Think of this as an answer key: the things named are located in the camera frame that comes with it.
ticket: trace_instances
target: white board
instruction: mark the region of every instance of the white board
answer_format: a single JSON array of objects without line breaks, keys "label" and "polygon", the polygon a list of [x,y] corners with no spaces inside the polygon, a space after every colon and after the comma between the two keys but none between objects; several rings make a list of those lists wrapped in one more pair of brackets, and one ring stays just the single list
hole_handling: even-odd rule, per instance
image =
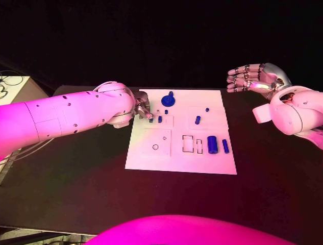
[{"label": "white board", "polygon": [[[139,119],[139,116],[135,118],[126,169],[236,175],[221,91],[166,89],[143,91],[149,94],[155,119],[151,122],[148,119]],[[162,98],[171,91],[177,102],[172,107],[165,107]],[[211,135],[218,139],[217,154],[208,152],[207,138]],[[224,150],[224,139],[228,142],[230,153]],[[185,152],[185,148],[191,151],[192,144],[194,152]]]}]

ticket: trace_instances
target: black table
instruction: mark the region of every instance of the black table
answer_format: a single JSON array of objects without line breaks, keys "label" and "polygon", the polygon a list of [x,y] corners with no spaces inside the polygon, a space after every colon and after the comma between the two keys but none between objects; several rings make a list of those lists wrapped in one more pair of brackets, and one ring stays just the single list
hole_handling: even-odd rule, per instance
[{"label": "black table", "polygon": [[[63,86],[57,94],[91,90]],[[99,234],[159,214],[211,217],[296,243],[323,244],[323,155],[273,123],[252,92],[223,92],[239,175],[125,169],[132,125],[57,138],[15,162],[0,187],[0,226]]]}]

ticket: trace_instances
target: robotic hand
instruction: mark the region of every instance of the robotic hand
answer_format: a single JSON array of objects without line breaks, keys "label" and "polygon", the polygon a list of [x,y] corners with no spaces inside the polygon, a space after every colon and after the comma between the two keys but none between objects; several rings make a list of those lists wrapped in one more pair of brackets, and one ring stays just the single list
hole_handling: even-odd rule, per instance
[{"label": "robotic hand", "polygon": [[279,130],[311,140],[323,149],[323,93],[293,86],[272,63],[246,65],[228,72],[228,92],[252,90],[270,103],[254,108],[259,123],[273,120]]},{"label": "robotic hand", "polygon": [[117,82],[106,82],[94,91],[60,95],[0,106],[0,161],[22,147],[104,124],[122,128],[139,114],[151,113],[146,92],[132,93]]}]

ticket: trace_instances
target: blue object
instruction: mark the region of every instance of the blue object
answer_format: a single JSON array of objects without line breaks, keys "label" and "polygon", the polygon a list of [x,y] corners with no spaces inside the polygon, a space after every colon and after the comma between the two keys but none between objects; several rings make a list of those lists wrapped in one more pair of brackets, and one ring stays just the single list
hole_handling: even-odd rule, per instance
[{"label": "blue object", "polygon": [[195,122],[195,124],[198,125],[200,122],[201,122],[201,116],[197,116],[197,122]]},{"label": "blue object", "polygon": [[175,105],[175,98],[174,98],[174,92],[171,91],[169,95],[166,95],[162,99],[162,104],[166,107],[171,107]]},{"label": "blue object", "polygon": [[210,154],[217,154],[218,153],[217,137],[208,136],[207,139],[208,139],[208,152],[210,152]]},{"label": "blue object", "polygon": [[230,153],[228,142],[226,139],[223,140],[223,146],[224,146],[226,153]]}]

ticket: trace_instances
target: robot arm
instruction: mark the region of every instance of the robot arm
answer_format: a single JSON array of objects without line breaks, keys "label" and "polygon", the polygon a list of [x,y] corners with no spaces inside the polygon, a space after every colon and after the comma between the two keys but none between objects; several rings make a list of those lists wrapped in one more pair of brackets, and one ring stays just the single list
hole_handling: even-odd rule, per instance
[{"label": "robot arm", "polygon": [[122,128],[135,114],[149,119],[148,94],[117,82],[84,91],[0,106],[0,161],[19,148],[104,124]]},{"label": "robot arm", "polygon": [[270,63],[243,66],[228,75],[228,92],[253,90],[272,100],[254,108],[257,122],[273,120],[285,134],[306,138],[323,149],[323,93],[292,86],[283,70]]}]

